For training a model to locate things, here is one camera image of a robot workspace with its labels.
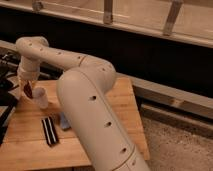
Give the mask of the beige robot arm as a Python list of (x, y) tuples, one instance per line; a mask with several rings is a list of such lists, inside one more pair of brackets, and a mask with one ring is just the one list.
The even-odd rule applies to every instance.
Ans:
[(18, 75), (22, 80), (36, 80), (42, 62), (63, 70), (57, 97), (96, 171), (150, 171), (106, 99), (116, 82), (116, 70), (109, 61), (51, 48), (40, 36), (21, 37), (15, 46), (21, 54)]

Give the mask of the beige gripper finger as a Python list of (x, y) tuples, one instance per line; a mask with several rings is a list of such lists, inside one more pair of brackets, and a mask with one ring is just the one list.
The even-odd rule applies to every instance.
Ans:
[(31, 81), (31, 82), (30, 82), (32, 92), (33, 92), (33, 90), (35, 89), (36, 84), (37, 84), (37, 81)]
[(19, 87), (20, 87), (20, 97), (25, 94), (24, 93), (24, 86), (26, 85), (26, 82), (25, 81), (20, 81), (19, 83)]

